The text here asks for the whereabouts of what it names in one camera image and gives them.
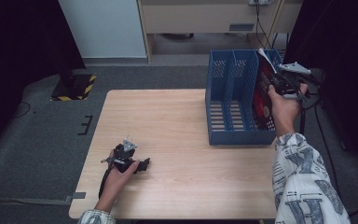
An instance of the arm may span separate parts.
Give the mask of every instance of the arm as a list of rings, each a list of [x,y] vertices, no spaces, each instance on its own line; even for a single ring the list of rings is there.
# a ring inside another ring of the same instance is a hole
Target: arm
[[[307,85],[300,89],[305,92]],[[297,100],[284,99],[272,86],[268,95],[278,136],[272,177],[275,223],[350,223],[321,155],[295,132],[294,122],[301,110]]]
[[[118,194],[124,189],[124,186],[130,180],[132,173],[136,171],[139,165],[139,161],[134,162],[126,172],[121,173],[116,167],[114,167],[109,176],[106,178],[106,182],[103,188],[103,194],[100,200],[97,202],[93,210],[88,210],[78,221],[78,224],[114,224],[115,219],[110,215],[113,208],[113,203],[116,200]]]

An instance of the grey floor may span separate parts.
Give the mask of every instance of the grey floor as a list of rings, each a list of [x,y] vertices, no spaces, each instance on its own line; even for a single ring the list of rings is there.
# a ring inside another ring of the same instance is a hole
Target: grey floor
[[[210,49],[248,48],[250,45],[244,35],[195,34],[191,39],[159,35],[151,63],[87,64],[88,70],[97,76],[87,100],[50,101],[59,80],[57,75],[29,85],[24,90],[23,103],[0,139],[0,199],[33,199],[47,203],[72,195],[108,91],[205,88]],[[358,155],[341,148],[329,115],[320,107],[317,112],[333,163],[313,110],[307,112],[305,135],[323,155],[333,185],[351,213],[358,210]],[[78,135],[85,131],[82,123],[89,121],[87,116],[93,117],[89,131],[86,135]],[[69,218],[68,210],[69,205],[0,203],[0,223],[76,223]],[[358,223],[358,216],[351,221]],[[119,223],[131,221],[120,220]],[[144,223],[252,222],[148,220]]]

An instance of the light wood tabletop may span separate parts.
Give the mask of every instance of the light wood tabletop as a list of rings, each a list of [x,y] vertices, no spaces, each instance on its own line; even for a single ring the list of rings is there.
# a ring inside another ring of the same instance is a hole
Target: light wood tabletop
[[[118,90],[107,94],[69,215],[94,208],[111,149],[124,138],[133,158],[150,158],[131,177],[112,215],[123,219],[275,218],[274,143],[210,146],[205,90]]]

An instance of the wall outlet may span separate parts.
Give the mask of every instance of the wall outlet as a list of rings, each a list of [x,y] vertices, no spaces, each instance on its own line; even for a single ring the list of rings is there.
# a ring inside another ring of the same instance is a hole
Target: wall outlet
[[[249,0],[249,5],[255,6],[256,4],[263,6],[273,3],[274,0]]]

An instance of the person's left hand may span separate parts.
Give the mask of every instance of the person's left hand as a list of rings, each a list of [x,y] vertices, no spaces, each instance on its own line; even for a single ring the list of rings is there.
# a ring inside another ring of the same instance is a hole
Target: person's left hand
[[[109,157],[113,156],[114,150],[110,152]],[[138,165],[139,161],[133,162],[124,173],[121,173],[116,167],[110,171],[103,187],[103,194],[101,195],[100,201],[95,205],[95,209],[110,213],[116,197],[123,190],[124,186],[126,186],[130,177],[138,168]]]

